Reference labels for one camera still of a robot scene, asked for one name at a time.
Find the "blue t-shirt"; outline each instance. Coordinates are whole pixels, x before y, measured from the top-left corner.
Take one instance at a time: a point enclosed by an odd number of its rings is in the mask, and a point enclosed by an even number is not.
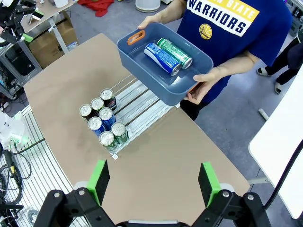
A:
[[[209,55],[214,67],[245,51],[270,66],[291,22],[282,0],[188,0],[177,33]],[[217,98],[229,78],[219,80],[203,101]]]

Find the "soda can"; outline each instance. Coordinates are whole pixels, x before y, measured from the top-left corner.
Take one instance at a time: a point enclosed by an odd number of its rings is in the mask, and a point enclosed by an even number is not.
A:
[[[114,123],[111,131],[119,143],[125,143],[128,141],[128,131],[123,123]]]
[[[116,97],[111,89],[104,89],[100,93],[100,98],[104,101],[104,107],[115,110],[117,108]]]
[[[182,69],[187,69],[191,63],[193,62],[192,57],[190,57],[183,50],[179,49],[176,45],[174,45],[171,41],[165,38],[161,38],[157,45],[169,53],[173,58],[178,60],[182,64]]]
[[[92,111],[90,105],[84,104],[79,108],[80,115],[85,118],[87,121],[90,120],[90,118],[96,116],[95,113]]]
[[[116,122],[116,117],[111,108],[104,107],[99,112],[99,117],[102,120],[105,128],[110,131],[112,125]]]
[[[101,133],[103,133],[105,130],[102,121],[98,117],[92,117],[89,120],[89,129],[94,131],[94,133],[99,137]]]
[[[110,131],[101,133],[99,141],[109,151],[113,151],[118,147],[118,141]]]
[[[99,111],[104,107],[104,102],[102,98],[94,98],[90,103],[91,108],[99,114]]]
[[[144,54],[154,60],[161,68],[168,72],[172,77],[175,76],[182,65],[170,56],[167,52],[162,50],[154,43],[148,44],[144,49]]]

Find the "person's right hand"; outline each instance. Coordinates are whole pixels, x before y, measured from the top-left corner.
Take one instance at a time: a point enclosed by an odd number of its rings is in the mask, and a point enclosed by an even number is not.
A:
[[[161,22],[161,17],[157,13],[153,16],[147,16],[144,21],[138,26],[138,29],[145,29],[150,23]]]

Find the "shoe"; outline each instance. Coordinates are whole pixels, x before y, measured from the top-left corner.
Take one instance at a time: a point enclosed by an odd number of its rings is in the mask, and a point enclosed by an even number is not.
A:
[[[261,76],[270,77],[265,68],[258,68],[257,73]]]
[[[281,91],[282,91],[282,85],[279,84],[278,82],[276,82],[275,83],[275,92],[279,95]]]

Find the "person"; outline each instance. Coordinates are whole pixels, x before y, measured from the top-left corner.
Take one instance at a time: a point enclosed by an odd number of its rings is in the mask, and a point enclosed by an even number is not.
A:
[[[283,72],[275,82],[275,92],[280,94],[282,85],[290,81],[297,75],[303,61],[303,29],[301,29],[297,36],[290,42],[290,44],[277,56],[272,66],[258,68],[257,73],[261,76],[272,76],[280,69],[288,66],[288,70]]]
[[[207,74],[194,76],[201,86],[180,103],[192,120],[218,97],[230,75],[251,70],[259,59],[271,65],[292,22],[282,0],[174,0],[138,28],[180,18],[177,33],[214,62]]]

